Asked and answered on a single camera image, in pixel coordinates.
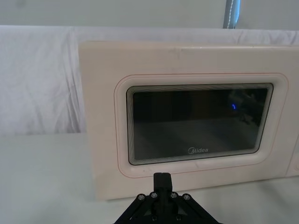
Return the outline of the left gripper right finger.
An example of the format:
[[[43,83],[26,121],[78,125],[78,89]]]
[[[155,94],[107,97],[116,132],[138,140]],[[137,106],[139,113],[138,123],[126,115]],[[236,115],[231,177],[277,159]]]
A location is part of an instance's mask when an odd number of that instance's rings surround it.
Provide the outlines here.
[[[171,175],[163,173],[163,214],[170,215],[174,221],[182,224],[217,224],[202,206],[190,194],[178,195],[172,191]]]

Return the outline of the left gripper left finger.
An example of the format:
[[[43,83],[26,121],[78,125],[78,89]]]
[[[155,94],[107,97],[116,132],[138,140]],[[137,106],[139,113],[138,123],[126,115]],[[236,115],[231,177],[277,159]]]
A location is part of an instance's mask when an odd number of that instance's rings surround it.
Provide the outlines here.
[[[138,194],[135,200],[115,221],[116,224],[149,224],[152,220],[152,207],[159,199],[163,189],[164,173],[155,173],[153,176],[154,190],[149,195]]]

